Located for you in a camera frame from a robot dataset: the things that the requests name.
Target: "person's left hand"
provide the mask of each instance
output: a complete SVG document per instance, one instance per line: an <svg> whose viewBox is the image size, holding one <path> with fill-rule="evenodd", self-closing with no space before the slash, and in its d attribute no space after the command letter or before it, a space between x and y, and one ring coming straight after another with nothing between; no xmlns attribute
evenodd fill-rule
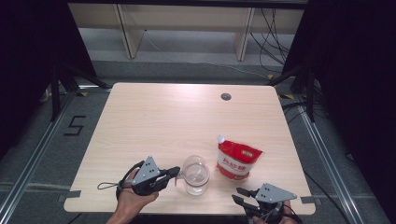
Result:
<svg viewBox="0 0 396 224"><path fill-rule="evenodd" d="M127 179L132 179L136 175L138 169L134 169ZM139 196L130 188L123 189L120 193L117 209L113 216L108 220L107 224L114 223L130 223L132 219L148 203L154 202L159 196L158 192L153 192L148 196Z"/></svg>

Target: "person's right hand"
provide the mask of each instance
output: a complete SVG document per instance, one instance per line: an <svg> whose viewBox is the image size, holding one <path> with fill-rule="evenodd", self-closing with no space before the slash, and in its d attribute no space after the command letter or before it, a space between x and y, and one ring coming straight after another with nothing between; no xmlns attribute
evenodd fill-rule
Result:
<svg viewBox="0 0 396 224"><path fill-rule="evenodd" d="M284 204L283 205L283 213L291 215L291 210L289 209L289 207L291 207L290 201L285 201L285 202L283 202L283 204ZM262 220L258 217L253 217L253 221L256 224L266 224L266 222L264 222L264 220ZM291 217L282 217L282 220L280 220L279 224L297 224L297 221L292 219Z"/></svg>

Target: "white desk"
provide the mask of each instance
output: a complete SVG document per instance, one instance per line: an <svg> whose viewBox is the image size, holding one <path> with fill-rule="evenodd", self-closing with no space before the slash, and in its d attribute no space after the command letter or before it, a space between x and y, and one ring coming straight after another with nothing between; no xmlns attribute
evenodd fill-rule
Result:
<svg viewBox="0 0 396 224"><path fill-rule="evenodd" d="M222 100L223 93L232 99ZM264 151L246 181L233 182L216 170L218 134ZM67 199L64 209L113 212L115 188L98 190L99 183L117 183L148 155L168 169L192 154L210 168L205 194L191 196L182 180L175 187L172 179L142 214L244 215L233 202L235 188L258 189L264 182L297 194L291 201L297 214L315 212L312 203L301 203L310 191L274 88L148 83L114 85L71 188L81 190L80 197Z"/></svg>

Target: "red bag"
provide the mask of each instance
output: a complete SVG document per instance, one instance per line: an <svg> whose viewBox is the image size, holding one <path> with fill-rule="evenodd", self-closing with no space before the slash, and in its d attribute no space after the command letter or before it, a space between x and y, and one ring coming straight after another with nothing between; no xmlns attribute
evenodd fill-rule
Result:
<svg viewBox="0 0 396 224"><path fill-rule="evenodd" d="M261 150L244 144L225 140L218 136L219 156L218 168L220 173L230 179L241 180L248 177L253 164L262 154Z"/></svg>

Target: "light wood table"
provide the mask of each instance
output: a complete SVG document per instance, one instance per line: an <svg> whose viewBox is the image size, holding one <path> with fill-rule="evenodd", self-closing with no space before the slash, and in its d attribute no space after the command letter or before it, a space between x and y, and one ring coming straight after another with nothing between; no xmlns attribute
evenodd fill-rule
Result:
<svg viewBox="0 0 396 224"><path fill-rule="evenodd" d="M223 93L232 99L222 100ZM245 181L216 169L219 134L264 151ZM183 180L175 187L171 179L142 214L244 215L233 202L235 188L255 190L264 182L297 194L291 201L297 214L315 212L314 204L301 202L311 194L273 87L149 83L114 85L71 187L81 190L80 197L66 199L64 209L113 212L116 189L98 190L99 183L117 183L149 155L160 169L169 169L194 154L210 168L205 194L192 196Z"/></svg>

